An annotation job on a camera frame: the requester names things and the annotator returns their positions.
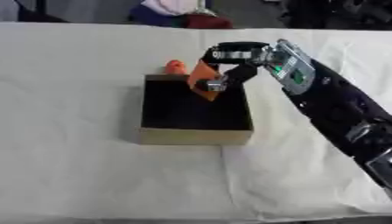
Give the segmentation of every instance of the robotic arm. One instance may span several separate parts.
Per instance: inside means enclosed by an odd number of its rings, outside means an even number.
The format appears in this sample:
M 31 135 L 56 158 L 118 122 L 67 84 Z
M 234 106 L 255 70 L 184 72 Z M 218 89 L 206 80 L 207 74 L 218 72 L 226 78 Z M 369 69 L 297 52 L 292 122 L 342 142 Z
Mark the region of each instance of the robotic arm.
M 202 60 L 214 70 L 238 65 L 216 80 L 199 80 L 196 88 L 205 91 L 241 85 L 258 67 L 267 69 L 313 126 L 392 196 L 392 116 L 348 80 L 284 39 L 275 46 L 221 43 Z

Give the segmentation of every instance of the white tablecloth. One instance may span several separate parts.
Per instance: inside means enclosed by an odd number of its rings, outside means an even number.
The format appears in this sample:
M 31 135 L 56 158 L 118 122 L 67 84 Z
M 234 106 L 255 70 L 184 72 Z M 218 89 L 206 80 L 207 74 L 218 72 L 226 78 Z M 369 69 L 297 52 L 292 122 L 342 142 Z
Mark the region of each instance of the white tablecloth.
M 255 122 L 246 146 L 133 142 L 144 74 L 174 59 L 192 69 L 222 41 L 289 39 L 392 111 L 391 32 L 96 24 L 0 24 L 0 32 L 0 221 L 281 221 L 392 211 L 382 189 L 262 70 L 246 83 Z

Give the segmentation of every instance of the cardboard box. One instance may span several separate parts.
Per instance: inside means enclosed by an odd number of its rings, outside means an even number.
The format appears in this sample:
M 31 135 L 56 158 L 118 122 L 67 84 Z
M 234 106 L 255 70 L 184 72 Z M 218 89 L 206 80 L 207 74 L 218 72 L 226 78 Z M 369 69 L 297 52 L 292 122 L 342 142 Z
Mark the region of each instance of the cardboard box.
M 141 144 L 238 145 L 253 133 L 243 87 L 230 88 L 215 101 L 195 94 L 187 75 L 146 75 Z

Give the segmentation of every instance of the orange object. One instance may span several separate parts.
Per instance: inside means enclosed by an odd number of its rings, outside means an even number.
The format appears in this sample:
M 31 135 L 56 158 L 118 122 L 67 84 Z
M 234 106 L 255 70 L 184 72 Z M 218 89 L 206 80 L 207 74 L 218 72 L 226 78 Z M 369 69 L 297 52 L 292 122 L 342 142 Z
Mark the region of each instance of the orange object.
M 184 62 L 173 59 L 167 62 L 164 67 L 165 74 L 186 74 L 186 64 Z
M 218 75 L 219 74 L 210 66 L 208 66 L 204 61 L 199 60 L 198 65 L 194 68 L 194 70 L 191 72 L 191 75 L 189 76 L 188 85 L 193 92 L 212 102 L 215 100 L 216 96 L 218 96 L 219 92 L 203 91 L 196 88 L 195 85 L 198 80 L 214 80 Z

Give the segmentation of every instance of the red fabric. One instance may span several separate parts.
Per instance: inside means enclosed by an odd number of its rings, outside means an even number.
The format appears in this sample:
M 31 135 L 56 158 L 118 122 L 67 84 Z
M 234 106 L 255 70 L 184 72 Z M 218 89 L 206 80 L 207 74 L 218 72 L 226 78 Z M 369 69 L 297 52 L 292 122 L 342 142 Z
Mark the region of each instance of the red fabric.
M 208 15 L 188 15 L 186 16 L 186 28 L 193 29 L 232 29 L 230 20 L 222 17 L 212 17 Z

